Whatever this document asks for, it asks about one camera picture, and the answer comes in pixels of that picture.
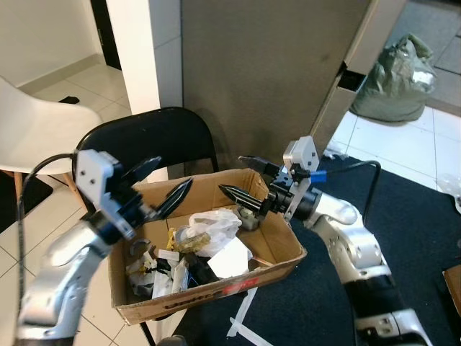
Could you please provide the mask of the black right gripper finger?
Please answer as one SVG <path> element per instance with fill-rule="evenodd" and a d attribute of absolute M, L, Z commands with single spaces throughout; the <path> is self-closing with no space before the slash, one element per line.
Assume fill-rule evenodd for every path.
<path fill-rule="evenodd" d="M 253 212 L 254 215 L 266 215 L 269 211 L 267 207 L 264 207 L 263 201 L 260 201 L 244 191 L 239 187 L 234 187 L 234 185 L 218 185 L 220 191 L 226 195 L 227 198 L 230 198 L 236 205 L 240 205 Z"/>
<path fill-rule="evenodd" d="M 281 181 L 279 175 L 281 172 L 280 165 L 273 164 L 273 162 L 267 161 L 267 159 L 254 156 L 240 156 L 239 161 L 243 162 L 249 169 L 258 172 L 258 174 L 269 176 L 273 182 Z"/>

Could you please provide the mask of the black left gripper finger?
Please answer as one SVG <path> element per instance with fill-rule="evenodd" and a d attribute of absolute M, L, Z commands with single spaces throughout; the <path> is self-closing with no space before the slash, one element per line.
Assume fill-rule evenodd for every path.
<path fill-rule="evenodd" d="M 142 161 L 140 164 L 136 164 L 125 173 L 125 181 L 128 181 L 129 185 L 134 185 L 138 182 L 144 181 L 151 172 L 158 170 L 161 161 L 162 157 L 159 156 L 145 159 L 145 161 Z"/>
<path fill-rule="evenodd" d="M 166 195 L 165 201 L 158 205 L 157 208 L 154 208 L 151 214 L 149 214 L 149 220 L 166 220 L 172 212 L 177 210 L 182 201 L 187 197 L 192 185 L 193 178 L 189 178 L 181 182 L 181 184 L 175 185 Z"/>

